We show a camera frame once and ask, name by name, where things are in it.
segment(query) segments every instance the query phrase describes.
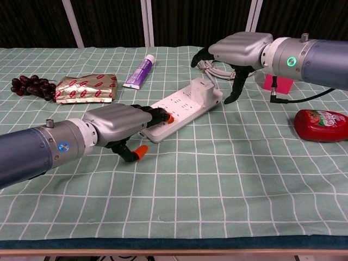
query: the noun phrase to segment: purple toothpaste tube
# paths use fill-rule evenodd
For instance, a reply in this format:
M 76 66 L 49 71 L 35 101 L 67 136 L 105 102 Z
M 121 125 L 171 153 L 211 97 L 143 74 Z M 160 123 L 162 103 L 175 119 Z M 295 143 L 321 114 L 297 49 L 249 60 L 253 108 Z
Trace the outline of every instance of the purple toothpaste tube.
M 155 57 L 151 54 L 145 56 L 145 59 L 141 61 L 138 68 L 133 72 L 133 74 L 124 83 L 123 87 L 128 87 L 132 89 L 139 90 L 144 82 L 147 74 L 150 72 L 155 61 Z

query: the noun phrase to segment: dark curtain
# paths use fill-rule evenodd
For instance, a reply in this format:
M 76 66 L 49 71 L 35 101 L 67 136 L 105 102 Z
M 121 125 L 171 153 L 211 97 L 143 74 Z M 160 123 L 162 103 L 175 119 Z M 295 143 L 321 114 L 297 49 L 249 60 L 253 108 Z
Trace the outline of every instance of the dark curtain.
M 145 46 L 140 0 L 71 0 L 85 47 Z
M 245 31 L 251 0 L 152 0 L 156 46 L 209 46 Z
M 274 38 L 348 40 L 348 0 L 263 0 L 257 32 Z
M 0 47 L 77 47 L 62 1 L 0 0 Z

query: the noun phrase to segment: grapes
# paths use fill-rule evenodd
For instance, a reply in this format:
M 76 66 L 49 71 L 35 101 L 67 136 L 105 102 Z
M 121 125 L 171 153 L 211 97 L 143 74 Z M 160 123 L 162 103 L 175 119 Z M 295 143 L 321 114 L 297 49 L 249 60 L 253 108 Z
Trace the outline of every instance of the grapes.
M 18 96 L 34 95 L 39 98 L 44 98 L 45 101 L 55 102 L 55 88 L 54 83 L 49 83 L 46 78 L 39 78 L 37 75 L 32 75 L 28 78 L 25 75 L 21 75 L 18 78 L 12 79 L 11 91 Z

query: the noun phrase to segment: white cable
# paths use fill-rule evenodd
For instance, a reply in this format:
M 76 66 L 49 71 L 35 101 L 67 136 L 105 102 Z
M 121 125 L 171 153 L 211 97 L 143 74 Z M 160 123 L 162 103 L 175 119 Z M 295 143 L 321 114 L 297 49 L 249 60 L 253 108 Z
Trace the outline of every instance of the white cable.
M 223 71 L 221 69 L 218 69 L 217 67 L 213 66 L 214 60 L 202 60 L 197 64 L 197 67 L 202 71 L 205 72 L 208 76 L 208 78 L 214 83 L 215 87 L 217 88 L 217 82 L 214 77 L 225 79 L 225 80 L 234 80 L 235 77 L 235 71 L 233 72 L 227 72 Z M 249 73 L 248 77 L 252 76 L 254 72 Z

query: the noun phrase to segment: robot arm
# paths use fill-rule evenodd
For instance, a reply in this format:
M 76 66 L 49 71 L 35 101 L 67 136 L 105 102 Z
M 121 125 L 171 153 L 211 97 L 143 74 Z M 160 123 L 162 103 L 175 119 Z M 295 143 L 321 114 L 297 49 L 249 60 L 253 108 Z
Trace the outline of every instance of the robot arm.
M 271 34 L 239 32 L 208 48 L 201 49 L 192 59 L 191 67 L 201 60 L 228 63 L 236 75 L 229 104 L 238 99 L 249 72 L 264 69 L 274 76 L 348 90 L 348 42 L 278 38 Z
M 162 108 L 111 104 L 85 113 L 82 119 L 46 124 L 0 136 L 0 189 L 45 174 L 48 170 L 79 159 L 94 146 L 111 148 L 128 162 L 147 151 L 131 151 L 126 142 L 144 128 L 171 122 Z

